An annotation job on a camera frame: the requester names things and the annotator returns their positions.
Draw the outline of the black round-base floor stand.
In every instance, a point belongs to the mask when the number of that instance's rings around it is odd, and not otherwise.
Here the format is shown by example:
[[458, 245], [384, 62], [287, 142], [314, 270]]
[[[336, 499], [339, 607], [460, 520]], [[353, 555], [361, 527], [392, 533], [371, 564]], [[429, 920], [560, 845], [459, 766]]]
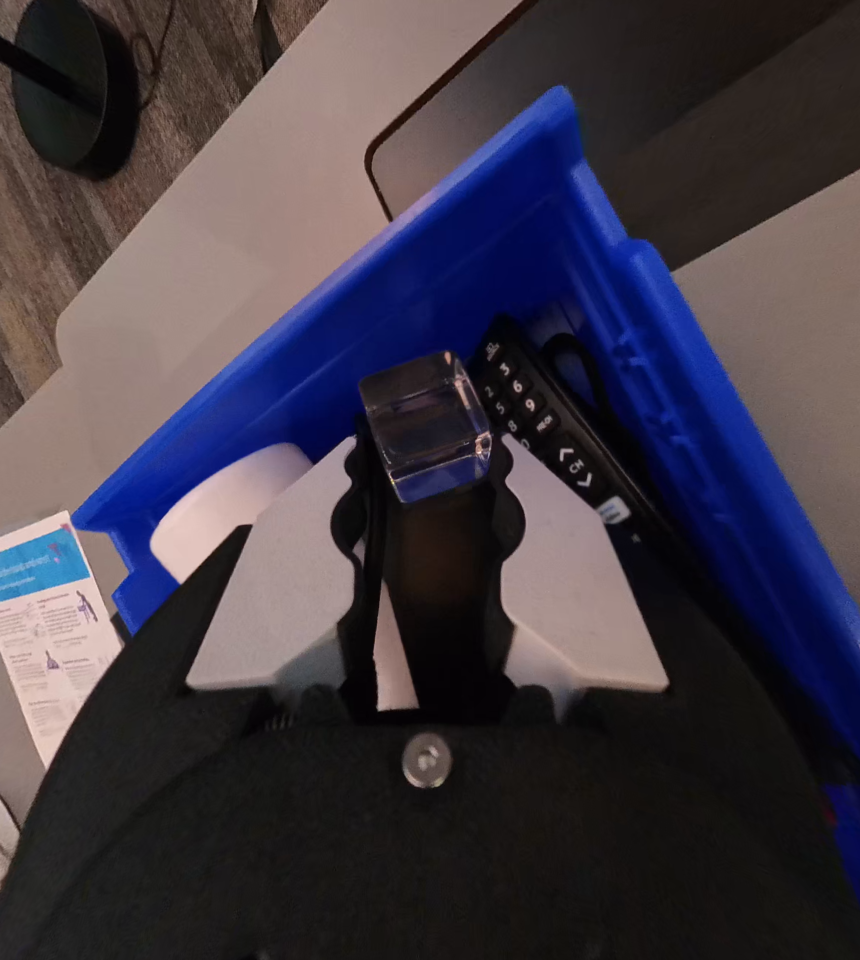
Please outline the black round-base floor stand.
[[139, 124], [134, 58], [119, 30], [77, 1], [32, 1], [0, 35], [15, 113], [40, 160], [93, 182], [118, 174]]

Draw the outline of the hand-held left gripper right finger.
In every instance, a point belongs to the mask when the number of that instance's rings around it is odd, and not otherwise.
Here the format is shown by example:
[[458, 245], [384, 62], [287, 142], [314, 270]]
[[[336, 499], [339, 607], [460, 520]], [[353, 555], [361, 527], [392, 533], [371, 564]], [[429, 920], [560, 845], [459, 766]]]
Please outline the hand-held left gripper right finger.
[[588, 690], [658, 694], [669, 678], [598, 514], [518, 440], [493, 439], [485, 666], [553, 708]]

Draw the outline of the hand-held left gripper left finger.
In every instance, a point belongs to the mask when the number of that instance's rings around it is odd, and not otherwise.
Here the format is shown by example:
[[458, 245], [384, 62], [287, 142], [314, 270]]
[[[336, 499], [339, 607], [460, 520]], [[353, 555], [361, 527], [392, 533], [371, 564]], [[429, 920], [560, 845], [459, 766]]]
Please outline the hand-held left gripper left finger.
[[196, 691], [376, 692], [369, 469], [341, 441], [252, 525], [186, 676]]

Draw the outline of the printed leaflet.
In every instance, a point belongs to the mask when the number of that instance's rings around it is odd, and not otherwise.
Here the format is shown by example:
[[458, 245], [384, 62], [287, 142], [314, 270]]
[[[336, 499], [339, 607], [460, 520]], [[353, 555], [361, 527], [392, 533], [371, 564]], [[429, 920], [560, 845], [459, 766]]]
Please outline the printed leaflet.
[[0, 535], [0, 656], [45, 768], [122, 646], [66, 510]]

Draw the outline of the blue plastic bin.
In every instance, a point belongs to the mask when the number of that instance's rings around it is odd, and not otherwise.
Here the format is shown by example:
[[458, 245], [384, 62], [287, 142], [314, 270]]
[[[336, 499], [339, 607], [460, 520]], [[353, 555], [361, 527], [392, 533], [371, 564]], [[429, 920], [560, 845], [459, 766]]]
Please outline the blue plastic bin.
[[[496, 314], [576, 306], [622, 424], [690, 543], [860, 758], [860, 613], [667, 266], [622, 226], [556, 87], [266, 329], [74, 512], [128, 570], [134, 634], [175, 590], [149, 551], [198, 477], [272, 442], [342, 440], [365, 375], [470, 354]], [[831, 790], [860, 898], [860, 785]]]

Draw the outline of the clear glass cube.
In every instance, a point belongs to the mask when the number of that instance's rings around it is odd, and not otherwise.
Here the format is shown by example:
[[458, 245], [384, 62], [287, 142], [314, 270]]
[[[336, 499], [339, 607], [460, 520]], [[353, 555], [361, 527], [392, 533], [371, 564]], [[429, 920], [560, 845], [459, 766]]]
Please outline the clear glass cube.
[[493, 433], [459, 354], [444, 350], [363, 377], [369, 433], [389, 485], [412, 505], [487, 478]]

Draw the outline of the black remote control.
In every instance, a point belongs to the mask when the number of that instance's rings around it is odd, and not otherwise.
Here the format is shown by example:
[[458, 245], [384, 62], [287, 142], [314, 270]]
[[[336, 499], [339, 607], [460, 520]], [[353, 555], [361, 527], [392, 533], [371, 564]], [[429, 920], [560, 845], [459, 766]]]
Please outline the black remote control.
[[617, 417], [595, 358], [571, 332], [537, 345], [498, 314], [470, 361], [494, 430], [515, 438], [609, 525], [628, 524], [668, 551], [686, 546], [639, 444]]

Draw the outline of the white roll in bin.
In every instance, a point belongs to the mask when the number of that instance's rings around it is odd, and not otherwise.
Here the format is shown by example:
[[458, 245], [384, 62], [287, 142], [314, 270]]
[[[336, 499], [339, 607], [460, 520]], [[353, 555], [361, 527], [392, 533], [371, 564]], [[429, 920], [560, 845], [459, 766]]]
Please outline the white roll in bin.
[[299, 447], [281, 442], [223, 467], [164, 514], [149, 540], [152, 555], [183, 584], [237, 527], [253, 524], [312, 466]]

